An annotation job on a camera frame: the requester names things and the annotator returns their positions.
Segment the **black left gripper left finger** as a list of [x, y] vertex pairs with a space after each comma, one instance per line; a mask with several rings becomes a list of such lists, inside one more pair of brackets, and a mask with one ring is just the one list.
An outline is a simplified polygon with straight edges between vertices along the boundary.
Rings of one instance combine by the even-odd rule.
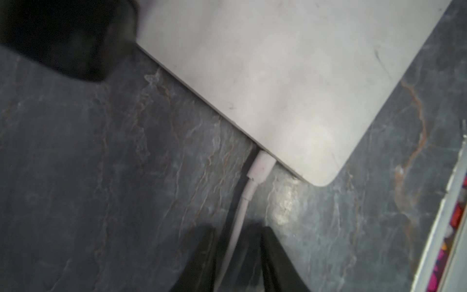
[[216, 229], [205, 227], [204, 234], [171, 292], [212, 292], [216, 271]]

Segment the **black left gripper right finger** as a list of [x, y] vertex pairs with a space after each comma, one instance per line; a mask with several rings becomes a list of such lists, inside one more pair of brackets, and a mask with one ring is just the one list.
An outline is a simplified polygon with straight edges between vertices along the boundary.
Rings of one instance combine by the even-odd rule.
[[260, 252], [265, 292], [310, 292], [269, 226], [261, 229]]

